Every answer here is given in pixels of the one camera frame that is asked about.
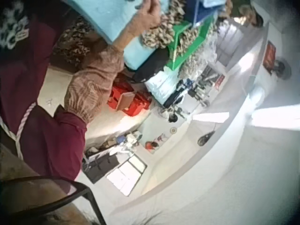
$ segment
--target light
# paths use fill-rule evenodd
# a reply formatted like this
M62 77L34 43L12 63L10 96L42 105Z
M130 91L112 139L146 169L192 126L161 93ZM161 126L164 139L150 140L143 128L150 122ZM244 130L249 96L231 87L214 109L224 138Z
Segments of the light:
M300 105L256 110L252 113L251 125L263 128L300 130Z
M243 56L243 58L240 59L240 61L238 62L240 68L241 68L241 72L245 72L246 70L248 70L254 61L254 54L252 53L247 53L246 55Z
M224 123L228 118L229 112L203 113L193 116L193 120L214 123Z
M244 23L246 22L246 17L243 16L243 17L235 17L234 18L234 21L241 24L241 25L244 25Z

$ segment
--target window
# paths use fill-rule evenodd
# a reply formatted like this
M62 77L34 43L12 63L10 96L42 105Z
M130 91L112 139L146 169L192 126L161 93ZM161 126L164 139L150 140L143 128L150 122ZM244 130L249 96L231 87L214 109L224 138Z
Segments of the window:
M146 168L146 164L139 157L133 155L106 178L125 196L129 196Z

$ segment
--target hand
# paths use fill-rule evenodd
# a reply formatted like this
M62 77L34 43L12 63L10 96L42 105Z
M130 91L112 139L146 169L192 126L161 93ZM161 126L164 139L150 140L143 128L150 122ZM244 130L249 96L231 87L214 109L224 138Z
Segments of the hand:
M144 0L140 10L128 24L128 31L134 36L141 35L145 30L160 24L159 0Z
M159 24L159 0L143 0L141 9L137 11L112 45L119 51L123 51L133 38L141 35L144 30L157 27Z

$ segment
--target plastic bag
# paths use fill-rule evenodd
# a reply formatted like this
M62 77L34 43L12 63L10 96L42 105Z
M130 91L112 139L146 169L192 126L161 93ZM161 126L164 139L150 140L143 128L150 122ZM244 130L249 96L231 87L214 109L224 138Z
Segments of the plastic bag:
M179 80L178 69L172 71L170 68L164 67L164 71L158 72L154 77L145 82L145 85L154 98L163 105L176 90Z
M179 78L195 81L203 73L208 62L215 62L217 41L217 32L209 33L203 44L184 62L179 71Z

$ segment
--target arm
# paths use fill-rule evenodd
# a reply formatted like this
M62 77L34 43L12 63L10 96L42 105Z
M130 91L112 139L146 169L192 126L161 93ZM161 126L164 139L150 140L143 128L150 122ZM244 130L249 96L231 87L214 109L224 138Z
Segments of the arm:
M111 93L113 81L123 69L123 51L130 41L144 30L160 22L158 0L144 0L142 8L132 18L112 45L95 54L83 70L75 74L65 96L65 109L90 123L100 112Z

